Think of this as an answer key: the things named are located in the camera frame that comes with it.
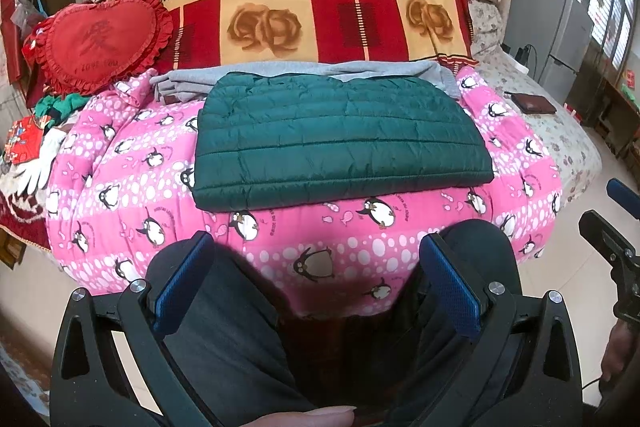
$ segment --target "pink blanket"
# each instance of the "pink blanket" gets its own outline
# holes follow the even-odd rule
[[[494,160],[491,183],[231,214],[198,210],[190,193],[204,102],[149,102],[154,73],[87,104],[49,181],[52,252],[94,295],[124,290],[163,247],[206,230],[271,280],[296,314],[372,315],[393,304],[428,233],[492,221],[522,261],[539,255],[552,231],[558,168],[471,68],[458,74],[460,104]]]

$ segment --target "fingernail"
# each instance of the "fingernail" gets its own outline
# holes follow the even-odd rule
[[[324,414],[340,414],[343,412],[349,412],[356,409],[354,405],[336,405],[334,407],[323,407],[322,409],[315,409],[313,411],[305,412],[311,416],[322,416]]]

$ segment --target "brown wallet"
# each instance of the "brown wallet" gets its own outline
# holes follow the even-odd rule
[[[511,100],[524,114],[555,114],[556,107],[544,96],[538,94],[525,94],[523,92],[507,92]]]

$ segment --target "gray refrigerator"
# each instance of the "gray refrigerator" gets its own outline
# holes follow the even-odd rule
[[[577,0],[511,0],[504,43],[513,56],[531,44],[537,53],[529,52],[529,76],[557,102],[564,103],[592,30],[593,21]]]

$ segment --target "floor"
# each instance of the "floor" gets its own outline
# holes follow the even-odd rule
[[[547,290],[556,289],[564,296],[578,343],[584,383],[600,376],[600,360],[615,322],[612,307],[617,297],[609,277],[609,264],[580,237],[578,220],[583,212],[593,208],[632,244],[640,246],[638,222],[606,195],[610,178],[619,178],[633,188],[636,184],[604,142],[594,134],[590,136],[602,156],[602,173],[584,195],[560,212],[544,255],[520,266],[525,295],[543,296]],[[44,256],[28,250],[14,271],[0,264],[0,313],[33,339],[43,358],[50,360],[68,296],[75,287],[76,283]],[[146,407],[154,409],[123,337],[116,341],[136,394]],[[587,388],[584,397],[597,403],[597,385]]]

